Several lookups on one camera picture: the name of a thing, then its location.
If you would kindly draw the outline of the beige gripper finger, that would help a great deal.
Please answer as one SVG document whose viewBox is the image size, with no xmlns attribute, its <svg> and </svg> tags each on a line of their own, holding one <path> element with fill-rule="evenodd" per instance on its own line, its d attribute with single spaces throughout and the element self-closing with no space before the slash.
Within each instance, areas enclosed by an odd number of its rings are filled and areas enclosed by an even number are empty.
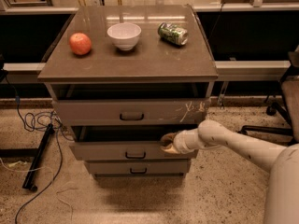
<svg viewBox="0 0 299 224">
<path fill-rule="evenodd" d="M 162 136 L 161 141 L 165 144 L 165 145 L 169 145 L 171 144 L 175 137 L 176 137 L 176 133 L 167 133 L 165 135 Z"/>
<path fill-rule="evenodd" d="M 174 154 L 175 153 L 175 150 L 173 149 L 173 147 L 171 145 L 161 146 L 161 150 L 166 152 L 166 153 L 169 153 L 169 154 Z"/>
</svg>

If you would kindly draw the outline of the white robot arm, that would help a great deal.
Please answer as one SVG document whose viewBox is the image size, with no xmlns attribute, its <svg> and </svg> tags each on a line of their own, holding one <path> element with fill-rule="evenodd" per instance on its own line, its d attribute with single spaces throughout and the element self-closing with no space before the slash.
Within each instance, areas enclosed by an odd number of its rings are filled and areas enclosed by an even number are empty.
<svg viewBox="0 0 299 224">
<path fill-rule="evenodd" d="M 270 174 L 263 224 L 299 224 L 299 145 L 283 147 L 235 133 L 206 119 L 192 130 L 167 133 L 162 150 L 187 154 L 224 146 Z"/>
</svg>

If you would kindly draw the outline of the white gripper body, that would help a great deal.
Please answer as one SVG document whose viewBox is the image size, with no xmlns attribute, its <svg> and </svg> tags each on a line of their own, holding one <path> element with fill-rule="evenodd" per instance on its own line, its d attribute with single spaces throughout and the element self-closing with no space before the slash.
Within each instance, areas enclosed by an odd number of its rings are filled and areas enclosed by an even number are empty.
<svg viewBox="0 0 299 224">
<path fill-rule="evenodd" d="M 173 140 L 173 147 L 178 153 L 187 154 L 199 149 L 202 141 L 199 138 L 198 130 L 184 130 L 176 134 Z"/>
</svg>

